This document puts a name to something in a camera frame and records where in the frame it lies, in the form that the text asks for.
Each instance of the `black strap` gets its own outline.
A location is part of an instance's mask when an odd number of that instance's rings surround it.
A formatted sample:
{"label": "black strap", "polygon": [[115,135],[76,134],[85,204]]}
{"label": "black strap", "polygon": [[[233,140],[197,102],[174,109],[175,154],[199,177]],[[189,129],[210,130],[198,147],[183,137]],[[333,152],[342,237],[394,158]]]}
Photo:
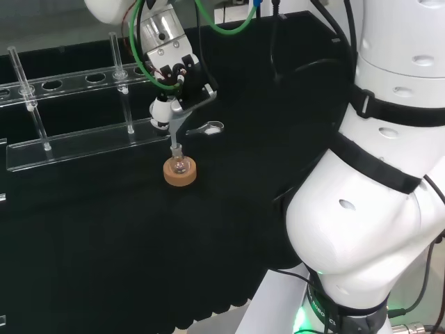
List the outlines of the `black strap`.
{"label": "black strap", "polygon": [[339,132],[332,139],[329,149],[361,174],[401,193],[412,193],[421,182],[421,179],[405,174],[369,154]]}
{"label": "black strap", "polygon": [[[366,98],[368,104],[364,109]],[[416,108],[384,102],[374,93],[352,85],[350,103],[362,118],[376,118],[409,127],[441,127],[445,125],[445,108]]]}
{"label": "black strap", "polygon": [[326,313],[327,308],[321,303],[318,294],[310,285],[307,286],[307,298],[312,310],[321,323],[324,324],[326,316],[328,316],[328,328],[334,333],[376,334],[383,327],[387,319],[387,301],[389,295],[379,305],[366,310],[345,308],[338,305],[339,314],[337,316],[332,316],[329,312]]}

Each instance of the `green cable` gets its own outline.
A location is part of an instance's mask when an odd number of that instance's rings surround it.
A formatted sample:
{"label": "green cable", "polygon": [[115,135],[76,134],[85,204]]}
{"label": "green cable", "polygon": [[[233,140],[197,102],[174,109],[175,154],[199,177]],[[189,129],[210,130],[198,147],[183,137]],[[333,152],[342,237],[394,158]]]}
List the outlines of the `green cable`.
{"label": "green cable", "polygon": [[252,10],[249,13],[248,18],[245,19],[245,21],[242,25],[240,25],[238,28],[235,28],[233,30],[226,30],[226,29],[220,28],[219,26],[217,26],[215,24],[215,22],[213,22],[213,20],[210,18],[209,14],[207,13],[206,9],[202,5],[201,0],[195,0],[195,3],[196,3],[196,6],[198,7],[198,9],[200,10],[203,18],[207,21],[207,23],[211,26],[211,28],[214,31],[216,31],[217,33],[220,33],[222,35],[236,35],[237,33],[242,32],[249,25],[250,20],[252,19],[253,15],[257,11],[257,7],[253,6]]}
{"label": "green cable", "polygon": [[155,85],[158,86],[161,89],[164,90],[174,90],[178,89],[179,83],[175,84],[174,86],[167,86],[159,81],[156,80],[156,78],[152,77],[151,74],[145,69],[142,61],[140,61],[138,52],[136,51],[136,46],[134,43],[134,22],[136,21],[136,16],[138,15],[139,8],[143,5],[144,0],[138,0],[138,3],[134,6],[133,11],[133,17],[131,18],[130,22],[130,46],[131,46],[131,52],[133,52],[134,59],[136,60],[136,64],[138,64],[138,67],[142,71],[143,74]]}

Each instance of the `black table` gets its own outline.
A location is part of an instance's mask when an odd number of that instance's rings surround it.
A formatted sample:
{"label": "black table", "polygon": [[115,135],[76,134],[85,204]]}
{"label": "black table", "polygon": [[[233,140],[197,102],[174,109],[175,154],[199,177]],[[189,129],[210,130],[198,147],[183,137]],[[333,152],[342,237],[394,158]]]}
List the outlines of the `black table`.
{"label": "black table", "polygon": [[[163,180],[168,142],[6,173],[0,192],[0,333],[171,333],[252,298],[267,267],[299,263],[273,204],[307,176],[346,108],[344,69],[318,65],[273,83],[270,19],[234,37],[203,29],[218,100],[187,124],[225,125],[183,138],[198,179]],[[197,31],[187,31],[197,53]],[[279,72],[343,58],[309,13],[280,23]],[[21,55],[29,79],[112,65],[108,41]],[[125,62],[131,62],[129,56]],[[15,81],[0,58],[1,80]],[[132,92],[134,118],[154,92]],[[48,135],[122,121],[115,90],[39,104]],[[0,110],[0,138],[35,138],[23,106]]]}

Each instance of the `glass vial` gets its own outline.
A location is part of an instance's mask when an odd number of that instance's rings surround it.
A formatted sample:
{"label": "glass vial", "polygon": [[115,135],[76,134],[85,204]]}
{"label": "glass vial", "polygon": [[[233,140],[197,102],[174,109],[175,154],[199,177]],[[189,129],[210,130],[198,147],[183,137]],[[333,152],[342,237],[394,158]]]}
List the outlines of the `glass vial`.
{"label": "glass vial", "polygon": [[186,174],[191,167],[191,162],[188,157],[182,154],[182,145],[177,144],[176,147],[171,147],[172,158],[170,159],[170,169],[175,174]]}

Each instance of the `test tube rack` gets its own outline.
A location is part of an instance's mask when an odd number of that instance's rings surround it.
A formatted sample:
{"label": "test tube rack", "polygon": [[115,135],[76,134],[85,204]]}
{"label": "test tube rack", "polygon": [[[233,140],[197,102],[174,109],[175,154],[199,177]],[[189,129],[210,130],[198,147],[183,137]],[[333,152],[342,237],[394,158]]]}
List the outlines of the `test tube rack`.
{"label": "test tube rack", "polygon": [[[18,82],[0,85],[0,112],[4,107],[23,104],[31,114],[38,139],[7,145],[7,170],[15,172],[169,138],[153,131],[151,118],[133,121],[129,85],[149,80],[135,63],[122,64],[118,38],[115,33],[109,33],[109,37],[114,66],[32,80],[26,78],[16,48],[8,48]],[[47,136],[38,111],[40,100],[107,88],[119,91],[124,123]]]}

